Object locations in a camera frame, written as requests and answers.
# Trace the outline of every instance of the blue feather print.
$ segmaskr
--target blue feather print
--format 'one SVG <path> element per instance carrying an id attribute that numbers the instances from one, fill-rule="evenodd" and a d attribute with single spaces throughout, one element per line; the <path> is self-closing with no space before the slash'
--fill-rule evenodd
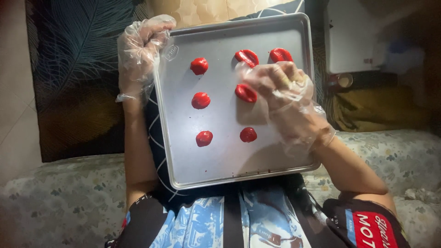
<path id="1" fill-rule="evenodd" d="M 74 88 L 117 88 L 105 84 L 117 79 L 116 39 L 132 23 L 131 0 L 40 0 L 34 6 L 40 41 L 34 71 L 39 111 Z"/>

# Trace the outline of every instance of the black t-shirt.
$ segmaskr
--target black t-shirt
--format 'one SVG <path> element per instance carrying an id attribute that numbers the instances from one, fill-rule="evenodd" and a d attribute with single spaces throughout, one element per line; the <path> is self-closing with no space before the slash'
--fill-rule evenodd
<path id="1" fill-rule="evenodd" d="M 304 185 L 256 182 L 168 210 L 144 195 L 105 247 L 409 247 L 397 218 L 376 203 L 328 199 L 320 207 Z"/>

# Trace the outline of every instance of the tray rim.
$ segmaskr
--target tray rim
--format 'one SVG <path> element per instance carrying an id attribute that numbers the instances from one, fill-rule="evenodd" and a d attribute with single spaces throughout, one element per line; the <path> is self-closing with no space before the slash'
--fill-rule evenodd
<path id="1" fill-rule="evenodd" d="M 310 26 L 310 20 L 309 17 L 305 13 L 293 13 L 293 14 L 286 14 L 286 15 L 276 15 L 276 16 L 269 16 L 269 17 L 261 17 L 256 19 L 247 19 L 247 20 L 238 20 L 238 21 L 229 21 L 224 23 L 217 23 L 217 24 L 209 24 L 209 25 L 202 25 L 202 26 L 194 26 L 194 27 L 186 27 L 181 29 L 176 29 L 170 31 L 170 37 L 178 36 L 178 35 L 186 35 L 186 34 L 195 34 L 195 33 L 201 33 L 201 32 L 209 32 L 209 31 L 218 31 L 223 30 L 227 28 L 233 28 L 233 27 L 242 27 L 244 25 L 249 24 L 259 24 L 259 23 L 266 23 L 268 21 L 277 21 L 279 19 L 290 19 L 290 18 L 297 18 L 303 23 L 303 27 L 306 30 L 304 35 L 304 43 L 307 44 L 306 47 L 306 60 L 307 60 L 307 66 L 309 68 L 308 75 L 310 76 L 311 80 L 315 84 L 315 77 L 314 77 L 314 63 L 313 63 L 313 54 L 312 54 L 312 37 L 311 37 L 311 26 Z M 157 104 L 159 108 L 159 117 L 162 120 L 165 120 L 165 112 L 164 107 L 162 106 L 163 98 L 161 93 L 161 86 L 160 86 L 160 75 L 159 70 L 155 69 L 154 73 L 154 84 L 155 84 L 155 91 L 157 96 Z M 293 173 L 301 173 L 301 172 L 307 172 L 307 171 L 313 171 L 320 167 L 321 163 L 317 160 L 316 157 L 313 157 L 313 163 L 311 165 L 305 165 L 302 167 L 297 168 L 291 168 L 291 169 L 283 169 L 283 170 L 277 170 L 272 172 L 262 172 L 262 173 L 254 173 L 254 174 L 247 174 L 245 175 L 238 175 L 236 177 L 232 178 L 223 178 L 223 179 L 211 179 L 206 181 L 200 181 L 197 183 L 189 183 L 189 184 L 179 184 L 176 182 L 173 174 L 173 163 L 172 163 L 172 156 L 171 156 L 171 150 L 170 150 L 170 144 L 169 144 L 169 136 L 168 136 L 168 127 L 166 121 L 161 121 L 161 129 L 162 129 L 162 135 L 164 138 L 164 150 L 165 150 L 165 159 L 167 161 L 167 170 L 168 170 L 168 177 L 171 186 L 176 190 L 185 190 L 185 189 L 192 189 L 192 188 L 200 188 L 200 187 L 206 187 L 206 186 L 212 186 L 217 184 L 226 184 L 231 182 L 238 182 L 238 181 L 244 181 L 244 180 L 252 180 L 252 179 L 258 179 L 258 178 L 265 178 L 265 177 L 275 177 L 275 176 L 281 176 L 281 175 L 287 175 L 287 174 L 293 174 Z"/>

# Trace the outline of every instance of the hand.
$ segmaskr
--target hand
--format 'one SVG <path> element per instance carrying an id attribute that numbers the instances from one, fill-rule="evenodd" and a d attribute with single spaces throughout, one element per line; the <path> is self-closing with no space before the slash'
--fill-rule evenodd
<path id="1" fill-rule="evenodd" d="M 128 26 L 117 40 L 120 94 L 116 101 L 138 99 L 153 87 L 148 76 L 159 63 L 159 50 L 170 38 L 176 20 L 158 15 Z"/>
<path id="2" fill-rule="evenodd" d="M 269 120 L 282 136 L 288 155 L 308 154 L 317 145 L 327 145 L 335 130 L 323 109 L 312 100 L 314 84 L 293 62 L 236 67 L 240 79 L 268 103 Z"/>

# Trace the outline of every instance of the person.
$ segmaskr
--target person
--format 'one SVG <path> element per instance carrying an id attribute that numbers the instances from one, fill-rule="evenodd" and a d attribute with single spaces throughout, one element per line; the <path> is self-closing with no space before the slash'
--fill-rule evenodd
<path id="1" fill-rule="evenodd" d="M 341 191 L 320 206 L 302 177 L 226 184 L 228 190 L 165 206 L 144 121 L 141 95 L 175 20 L 160 15 L 126 28 L 118 39 L 120 90 L 125 115 L 127 215 L 117 247 L 409 247 L 385 183 L 345 146 L 312 101 L 314 85 L 293 62 L 241 64 L 239 79 L 268 103 L 269 121 L 285 152 L 313 153 Z"/>

